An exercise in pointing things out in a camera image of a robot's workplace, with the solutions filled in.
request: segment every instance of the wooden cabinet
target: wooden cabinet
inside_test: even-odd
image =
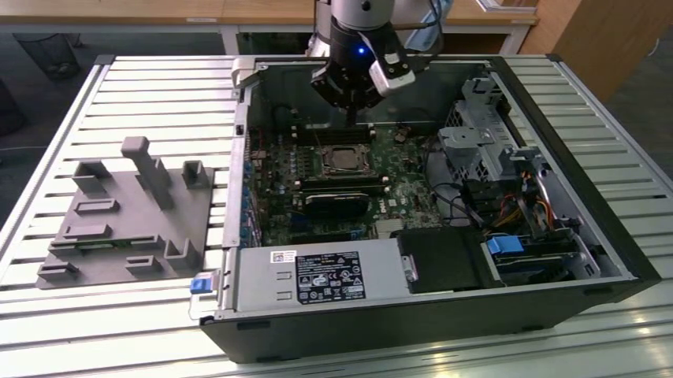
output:
[[[519,53],[561,55],[605,101],[673,21],[673,1],[539,0],[537,16]]]

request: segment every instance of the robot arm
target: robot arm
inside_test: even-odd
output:
[[[328,62],[314,73],[311,85],[332,106],[346,110],[348,119],[415,81],[411,58],[390,22],[394,5],[394,0],[316,3],[315,38],[328,43]]]

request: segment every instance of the table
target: table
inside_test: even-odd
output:
[[[228,54],[242,32],[312,32],[312,0],[4,0],[0,32],[220,33]],[[483,12],[474,0],[455,0],[447,34],[506,35],[502,54],[515,54],[537,17]]]
[[[222,20],[226,52],[238,54],[236,36],[255,32],[314,30],[314,1],[227,0]],[[447,15],[445,34],[506,35],[501,54],[517,54],[537,17],[526,13],[487,13],[474,0],[457,0]]]
[[[236,365],[196,327],[215,299],[190,300],[190,280],[40,291],[47,245],[76,190],[76,161],[109,170],[128,135],[146,135],[167,168],[199,159],[216,169],[204,269],[222,263],[234,57],[117,57],[93,66],[27,189],[0,231],[0,377],[80,376],[642,376],[673,355],[673,183],[562,63],[507,57],[592,181],[664,281],[592,308],[551,330]],[[522,118],[513,122],[534,144]]]

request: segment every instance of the wooden desk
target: wooden desk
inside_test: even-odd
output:
[[[0,0],[0,32],[219,32],[227,54],[242,32],[311,32],[312,23],[312,0]],[[535,23],[455,0],[445,33],[505,35],[501,52],[515,54]]]
[[[188,24],[219,21],[224,0],[1,0],[12,24]]]
[[[238,54],[236,35],[242,32],[311,32],[312,0],[226,0],[222,21],[223,40],[228,54]],[[483,12],[475,0],[455,0],[447,15],[445,34],[505,35],[501,54],[515,54],[537,23],[525,13]]]
[[[224,0],[222,20],[227,24],[312,24],[312,0]],[[474,0],[455,0],[449,25],[534,25],[525,13],[487,13]]]

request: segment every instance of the white sticker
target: white sticker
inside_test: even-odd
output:
[[[278,262],[295,262],[295,250],[272,250],[271,251],[271,264]]]
[[[187,18],[187,22],[218,22],[216,18]]]

